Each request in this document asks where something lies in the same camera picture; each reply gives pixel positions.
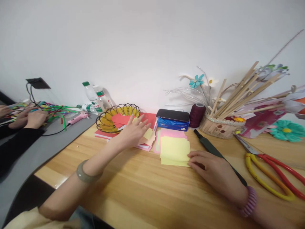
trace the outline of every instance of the hot glue gun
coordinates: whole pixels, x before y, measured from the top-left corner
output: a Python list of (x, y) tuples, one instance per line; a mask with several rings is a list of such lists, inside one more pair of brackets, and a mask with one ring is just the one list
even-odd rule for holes
[(77, 123), (79, 120), (81, 120), (81, 119), (83, 119), (83, 118), (89, 118), (88, 113), (82, 111), (82, 112), (80, 112), (79, 116), (77, 116), (77, 117), (74, 118), (74, 119), (71, 119), (70, 121), (68, 121), (68, 123), (69, 123), (70, 125), (73, 125), (73, 124)]

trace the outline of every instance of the beige sleeve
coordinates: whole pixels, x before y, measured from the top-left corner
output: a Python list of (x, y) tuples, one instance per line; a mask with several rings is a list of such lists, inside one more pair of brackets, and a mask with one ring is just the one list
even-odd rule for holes
[(80, 229), (80, 221), (72, 220), (67, 222), (52, 221), (41, 215), (38, 207), (28, 212), (22, 212), (14, 218), (4, 229)]

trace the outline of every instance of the blue tissue box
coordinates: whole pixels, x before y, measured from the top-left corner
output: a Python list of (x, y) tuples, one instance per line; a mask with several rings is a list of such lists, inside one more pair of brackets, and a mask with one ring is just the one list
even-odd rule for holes
[(180, 130), (180, 131), (187, 131), (189, 122), (179, 122), (179, 121), (171, 121), (168, 119), (158, 118), (158, 127), (166, 128), (166, 129), (173, 129), (173, 130)]

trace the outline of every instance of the woven basket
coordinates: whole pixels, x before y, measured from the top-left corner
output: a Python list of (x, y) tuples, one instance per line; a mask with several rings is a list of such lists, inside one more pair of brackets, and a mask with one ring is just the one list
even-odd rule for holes
[(132, 115), (134, 114), (135, 117), (140, 116), (140, 108), (136, 106), (135, 104), (119, 104), (117, 106), (113, 106), (112, 108), (109, 108), (105, 112), (101, 113), (95, 120), (96, 128), (102, 132), (105, 133), (119, 133), (122, 130), (118, 130), (113, 121), (111, 120), (111, 117), (116, 114), (122, 114), (122, 115)]
[(199, 129), (205, 134), (227, 139), (231, 138), (237, 131), (240, 131), (245, 124), (245, 122), (215, 119), (210, 117), (206, 111)]

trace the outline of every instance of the red scissors handle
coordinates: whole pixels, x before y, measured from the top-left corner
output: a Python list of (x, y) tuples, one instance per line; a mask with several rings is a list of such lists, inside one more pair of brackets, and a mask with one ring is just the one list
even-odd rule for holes
[(279, 177), (282, 179), (282, 181), (285, 183), (285, 185), (299, 198), (305, 200), (305, 195), (301, 193), (299, 190), (296, 189), (296, 187), (293, 186), (293, 184), (290, 183), (290, 181), (287, 179), (287, 177), (283, 174), (283, 172), (275, 165), (279, 165), (286, 169), (288, 172), (290, 172), (292, 175), (294, 175), (299, 181), (305, 185), (305, 178), (301, 176), (299, 173), (294, 171), (289, 166), (285, 165), (284, 163), (276, 160), (275, 158), (267, 155), (267, 154), (258, 154), (259, 158), (263, 159), (268, 165), (270, 165), (276, 173), (279, 175)]

